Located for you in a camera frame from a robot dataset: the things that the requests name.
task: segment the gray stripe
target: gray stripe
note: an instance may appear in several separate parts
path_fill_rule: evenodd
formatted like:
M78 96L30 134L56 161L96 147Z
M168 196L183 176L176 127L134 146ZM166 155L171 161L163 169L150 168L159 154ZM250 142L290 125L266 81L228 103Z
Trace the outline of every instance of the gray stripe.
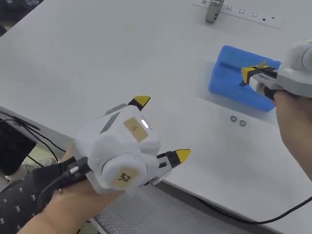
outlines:
M106 132L108 129L110 129L110 127L113 125L113 123L115 122L117 116L119 115L120 112L114 114L106 123L106 125L104 126L104 128L102 129L102 131L100 132L100 134Z
M109 114L111 114L111 113L113 113L113 112L115 112L115 111L118 111L118 110L120 110L121 108L124 108L125 106L127 106L127 104L120 104L119 106L116 106L116 107L114 107L114 108L112 108L112 109L110 109L110 110L108 110L106 113L105 113L105 115L109 115Z

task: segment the beige label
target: beige label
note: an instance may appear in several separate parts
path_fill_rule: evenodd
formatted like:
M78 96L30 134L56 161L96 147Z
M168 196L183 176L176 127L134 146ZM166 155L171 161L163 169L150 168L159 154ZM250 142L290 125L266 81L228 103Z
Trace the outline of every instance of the beige label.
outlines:
M134 118L134 117L130 118L130 119L126 120L123 124L126 126L126 128L130 131L130 133L134 136L134 138L138 142L141 142L145 138L148 137L147 132L141 126L141 124L137 121L136 118Z
M133 168L123 167L111 182L111 186L116 189L126 190L133 180L136 179L138 171Z

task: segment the small metal washer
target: small metal washer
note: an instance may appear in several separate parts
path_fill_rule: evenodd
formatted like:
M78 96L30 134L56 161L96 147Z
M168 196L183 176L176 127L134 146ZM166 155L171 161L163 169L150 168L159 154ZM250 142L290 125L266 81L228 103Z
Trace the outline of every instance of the small metal washer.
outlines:
M240 125L241 127L245 127L245 126L247 125L247 123L246 123L246 121L241 120L241 121L239 122L239 125Z
M237 117L236 117L236 116L231 116L231 121L232 121L233 123L235 123L235 122L237 121Z

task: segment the yellow fingertip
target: yellow fingertip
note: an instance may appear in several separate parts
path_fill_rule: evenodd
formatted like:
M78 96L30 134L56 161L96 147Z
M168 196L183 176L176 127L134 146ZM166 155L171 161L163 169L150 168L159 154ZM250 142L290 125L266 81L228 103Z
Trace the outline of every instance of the yellow fingertip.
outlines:
M150 99L151 99L150 96L136 96L134 98L134 100L136 100L142 106L145 106Z
M175 152L176 152L177 157L180 160L180 163L183 163L190 155L191 150L190 149L176 150Z
M243 77L243 81L245 82L245 84L249 83L248 80L248 73L251 71L254 71L255 69L253 67L243 67L241 69L241 73L242 73L242 77Z

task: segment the gray mesh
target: gray mesh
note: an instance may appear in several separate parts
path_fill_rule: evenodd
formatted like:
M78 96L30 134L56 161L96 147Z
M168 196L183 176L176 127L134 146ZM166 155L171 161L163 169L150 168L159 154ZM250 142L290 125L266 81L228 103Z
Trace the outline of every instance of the gray mesh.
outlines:
M95 221L108 234L250 234L148 185L121 196Z

